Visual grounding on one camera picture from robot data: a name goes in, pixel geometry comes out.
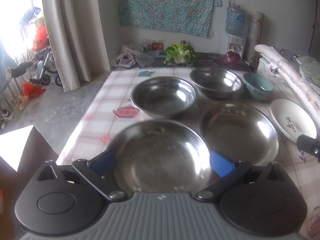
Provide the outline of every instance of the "checkered tablecloth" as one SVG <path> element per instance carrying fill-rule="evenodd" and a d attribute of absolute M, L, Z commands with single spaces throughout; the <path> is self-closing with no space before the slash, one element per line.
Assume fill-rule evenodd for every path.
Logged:
<path fill-rule="evenodd" d="M 71 164 L 80 158 L 90 160 L 106 150 L 110 140 L 118 132 L 134 123 L 151 119 L 151 117 L 142 111 L 136 112 L 136 109 L 126 108 L 131 105 L 131 91 L 138 83 L 150 77 L 158 76 L 174 76 L 191 82 L 190 72 L 190 68 L 113 71 L 73 131 L 57 160 L 57 164 Z M 243 73 L 234 72 L 243 77 Z M 276 89 L 271 98 L 266 102 L 254 101 L 247 97 L 245 93 L 240 94 L 232 100 L 245 102 L 259 109 L 269 119 L 271 119 L 270 102 L 277 98 L 288 99 L 304 108 L 299 99 L 280 77 L 269 78 L 275 84 Z M 188 125 L 188 119 L 195 118 L 193 120 L 194 123 L 201 113 L 215 103 L 204 97 L 201 93 L 199 93 L 198 101 L 199 106 L 193 116 L 187 116 L 187 118 L 182 120 L 186 125 Z M 133 117 L 122 118 L 121 115 L 123 113 L 132 114 Z M 307 239 L 320 239 L 320 234 L 318 234 L 320 232 L 320 220 L 319 222 L 317 220 L 320 219 L 320 164 L 311 155 L 301 155 L 297 146 L 287 139 L 277 128 L 276 130 L 279 135 L 279 153 L 276 160 L 282 164 L 308 204 L 307 219 L 300 233 Z"/>

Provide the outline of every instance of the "light green ceramic bowl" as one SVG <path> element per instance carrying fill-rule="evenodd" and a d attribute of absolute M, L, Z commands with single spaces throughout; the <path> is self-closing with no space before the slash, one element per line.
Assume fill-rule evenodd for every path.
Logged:
<path fill-rule="evenodd" d="M 247 73 L 243 76 L 248 95 L 259 101 L 266 100 L 275 90 L 274 84 L 266 77 L 257 73 Z"/>

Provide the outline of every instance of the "silver bowl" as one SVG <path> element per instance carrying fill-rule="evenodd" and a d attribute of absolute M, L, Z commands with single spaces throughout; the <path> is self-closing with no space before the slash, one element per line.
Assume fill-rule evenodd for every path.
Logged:
<path fill-rule="evenodd" d="M 170 120 L 150 120 L 120 132 L 108 150 L 116 158 L 115 176 L 128 195 L 191 192 L 209 184 L 210 154 L 190 128 Z"/>
<path fill-rule="evenodd" d="M 197 89 L 180 78 L 156 77 L 138 84 L 131 101 L 154 118 L 172 118 L 190 108 L 198 96 Z"/>
<path fill-rule="evenodd" d="M 270 120 L 244 104 L 219 104 L 201 119 L 200 132 L 211 151 L 234 161 L 265 166 L 279 149 L 278 135 Z"/>
<path fill-rule="evenodd" d="M 191 80 L 206 97 L 224 99 L 231 97 L 242 87 L 241 78 L 226 69 L 196 68 L 190 73 Z"/>

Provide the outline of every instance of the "white oval dish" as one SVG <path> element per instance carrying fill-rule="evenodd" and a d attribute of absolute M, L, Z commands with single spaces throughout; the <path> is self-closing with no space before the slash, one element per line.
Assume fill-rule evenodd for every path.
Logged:
<path fill-rule="evenodd" d="M 270 108 L 273 121 L 291 141 L 297 143 L 297 138 L 302 134 L 316 139 L 316 126 L 311 117 L 300 106 L 289 100 L 279 98 L 272 101 Z"/>

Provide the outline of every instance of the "green leafy vegetable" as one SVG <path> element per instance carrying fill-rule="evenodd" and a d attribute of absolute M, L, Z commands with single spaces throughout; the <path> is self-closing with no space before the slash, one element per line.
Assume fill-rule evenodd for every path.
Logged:
<path fill-rule="evenodd" d="M 177 64 L 191 64 L 196 61 L 195 50 L 188 44 L 172 44 L 165 50 L 167 55 L 164 64 L 167 64 L 172 58 Z"/>

